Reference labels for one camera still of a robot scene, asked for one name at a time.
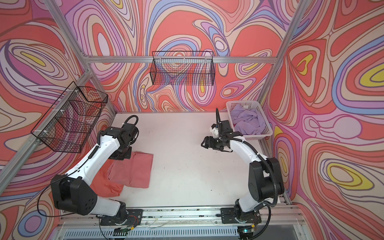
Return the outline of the white plastic laundry basket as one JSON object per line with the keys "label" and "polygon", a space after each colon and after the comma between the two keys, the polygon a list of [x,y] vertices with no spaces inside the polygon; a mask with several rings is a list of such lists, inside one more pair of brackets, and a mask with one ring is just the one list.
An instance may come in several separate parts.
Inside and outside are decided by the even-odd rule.
{"label": "white plastic laundry basket", "polygon": [[266,114],[257,101],[226,102],[230,125],[247,140],[261,140],[273,133]]}

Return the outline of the pink t shirt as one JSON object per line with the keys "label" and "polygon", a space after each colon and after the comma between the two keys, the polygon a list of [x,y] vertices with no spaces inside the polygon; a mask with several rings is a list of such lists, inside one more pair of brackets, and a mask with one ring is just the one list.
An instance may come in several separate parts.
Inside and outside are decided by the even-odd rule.
{"label": "pink t shirt", "polygon": [[126,187],[147,189],[150,186],[153,154],[133,152],[130,159],[115,160],[108,170],[108,179]]}

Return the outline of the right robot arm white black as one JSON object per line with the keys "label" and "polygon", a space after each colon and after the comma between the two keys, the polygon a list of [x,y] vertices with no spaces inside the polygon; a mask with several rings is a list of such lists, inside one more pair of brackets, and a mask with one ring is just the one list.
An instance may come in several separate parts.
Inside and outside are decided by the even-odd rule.
{"label": "right robot arm white black", "polygon": [[236,220],[245,222],[260,209],[275,207],[279,195],[284,193],[279,161],[257,151],[240,132],[233,131],[229,121],[217,119],[211,126],[211,133],[213,135],[205,137],[201,143],[203,148],[236,153],[249,164],[248,192],[235,201]]}

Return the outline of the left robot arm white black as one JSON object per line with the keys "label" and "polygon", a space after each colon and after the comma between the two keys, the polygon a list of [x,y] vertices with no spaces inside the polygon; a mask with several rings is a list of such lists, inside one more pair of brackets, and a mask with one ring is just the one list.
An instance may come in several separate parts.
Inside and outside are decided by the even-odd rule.
{"label": "left robot arm white black", "polygon": [[139,136],[136,124],[109,127],[98,133],[96,145],[63,175],[51,180],[54,206],[58,210],[86,216],[98,215],[112,225],[123,225],[128,220],[126,205],[99,196],[91,185],[107,160],[129,159]]}

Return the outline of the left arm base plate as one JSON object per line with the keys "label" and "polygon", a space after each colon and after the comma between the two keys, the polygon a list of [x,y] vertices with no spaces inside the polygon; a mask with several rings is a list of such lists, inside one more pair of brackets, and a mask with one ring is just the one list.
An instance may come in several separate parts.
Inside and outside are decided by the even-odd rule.
{"label": "left arm base plate", "polygon": [[100,218],[101,226],[131,226],[135,227],[141,224],[143,209],[126,209],[122,216],[102,216]]}

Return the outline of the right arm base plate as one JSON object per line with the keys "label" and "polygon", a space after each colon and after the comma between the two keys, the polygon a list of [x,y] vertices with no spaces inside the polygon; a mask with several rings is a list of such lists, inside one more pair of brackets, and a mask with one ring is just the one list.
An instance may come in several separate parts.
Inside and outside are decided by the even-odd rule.
{"label": "right arm base plate", "polygon": [[255,224],[258,225],[262,222],[259,212],[251,211],[248,213],[240,209],[221,208],[220,217],[223,224]]}

